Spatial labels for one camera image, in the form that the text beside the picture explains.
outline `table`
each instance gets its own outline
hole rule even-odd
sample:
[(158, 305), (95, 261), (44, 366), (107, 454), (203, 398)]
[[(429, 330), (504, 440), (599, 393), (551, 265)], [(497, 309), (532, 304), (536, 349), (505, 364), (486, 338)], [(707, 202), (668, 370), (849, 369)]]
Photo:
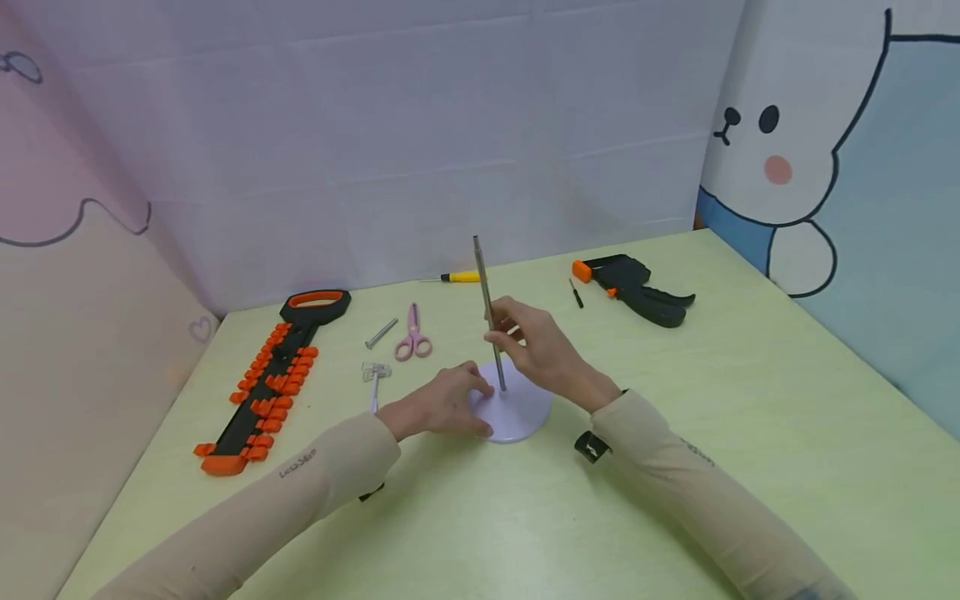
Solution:
[[(566, 279), (574, 258), (625, 252), (651, 284), (697, 300), (679, 329), (658, 328)], [(553, 312), (591, 363), (660, 408), (789, 522), (862, 598), (943, 598), (960, 579), (960, 444), (709, 231), (490, 269), (492, 294)], [(391, 360), (402, 327), (363, 342), (420, 304), (435, 350)], [(277, 306), (227, 316), (63, 588), (87, 598), (127, 563), (267, 473), (320, 431), (366, 410), (364, 360), (390, 362), (381, 403), (438, 369), (492, 360), (480, 289), (399, 283), (353, 294), (315, 338), (321, 357), (266, 463), (211, 478), (191, 454), (216, 440), (227, 401)], [(709, 559), (656, 506), (573, 450), (587, 415), (555, 398), (518, 444), (424, 435), (403, 443), (386, 488), (352, 502), (270, 560), (235, 598), (735, 597)], [(271, 518), (269, 506), (250, 518)], [(211, 540), (215, 551), (216, 540)]]

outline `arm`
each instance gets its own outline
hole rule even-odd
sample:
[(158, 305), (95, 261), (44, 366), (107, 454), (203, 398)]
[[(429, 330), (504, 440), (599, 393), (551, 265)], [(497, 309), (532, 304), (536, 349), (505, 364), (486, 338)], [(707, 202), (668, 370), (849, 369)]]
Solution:
[[(128, 566), (93, 599), (228, 598), (310, 525), (383, 483), (400, 456), (397, 442), (421, 431), (490, 436), (490, 426), (469, 412), (469, 390), (492, 390), (473, 363), (443, 370), (376, 415), (331, 427)], [(266, 505), (271, 518), (250, 518)]]
[(786, 523), (674, 434), (657, 409), (588, 365), (549, 313), (509, 297), (494, 302), (493, 313), (498, 330), (486, 339), (531, 381), (589, 412), (594, 434), (618, 466), (660, 501), (745, 597), (854, 598)]
[(853, 593), (790, 527), (627, 392), (593, 413), (617, 466), (650, 491), (746, 598), (851, 600)]

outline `screwdriver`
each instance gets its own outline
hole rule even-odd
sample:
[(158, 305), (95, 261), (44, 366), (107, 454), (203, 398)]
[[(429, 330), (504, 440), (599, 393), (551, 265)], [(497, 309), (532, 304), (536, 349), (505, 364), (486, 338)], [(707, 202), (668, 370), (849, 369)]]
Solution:
[(580, 300), (580, 292), (577, 291), (577, 288), (573, 287), (573, 279), (568, 277), (566, 280), (570, 282), (570, 287), (573, 289), (573, 298), (577, 299), (577, 306), (583, 308), (584, 301)]
[(480, 274), (476, 271), (463, 271), (461, 273), (444, 273), (439, 277), (428, 277), (420, 281), (441, 281), (443, 283), (479, 283)]

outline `hand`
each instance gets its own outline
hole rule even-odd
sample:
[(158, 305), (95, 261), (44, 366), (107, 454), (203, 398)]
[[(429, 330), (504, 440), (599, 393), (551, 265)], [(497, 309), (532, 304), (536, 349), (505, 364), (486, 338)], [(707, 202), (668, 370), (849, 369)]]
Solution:
[(472, 390), (484, 396), (493, 393), (477, 364), (467, 361), (453, 369), (441, 369), (429, 383), (383, 406), (376, 415), (398, 442), (423, 431), (488, 438), (493, 435), (490, 424), (470, 412), (467, 398)]
[(590, 413), (620, 397), (616, 384), (581, 358), (550, 313), (509, 296), (492, 309), (495, 331), (484, 339), (506, 352), (528, 379)]

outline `small screw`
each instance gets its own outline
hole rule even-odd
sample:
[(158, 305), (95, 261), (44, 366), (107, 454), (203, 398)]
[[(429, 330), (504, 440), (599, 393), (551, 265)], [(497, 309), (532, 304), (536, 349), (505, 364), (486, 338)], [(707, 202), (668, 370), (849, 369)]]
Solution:
[(393, 327), (394, 325), (396, 325), (396, 323), (397, 323), (397, 320), (396, 320), (396, 318), (394, 318), (394, 319), (393, 319), (392, 321), (390, 321), (389, 323), (383, 325), (383, 328), (380, 329), (379, 331), (377, 331), (377, 332), (376, 332), (376, 335), (374, 335), (374, 336), (371, 337), (369, 340), (367, 340), (366, 342), (364, 342), (364, 346), (366, 346), (367, 349), (373, 349), (373, 345), (376, 344), (377, 342), (379, 342), (379, 341), (380, 341), (380, 338), (382, 338), (383, 336), (387, 335), (387, 331), (390, 331), (391, 327)]

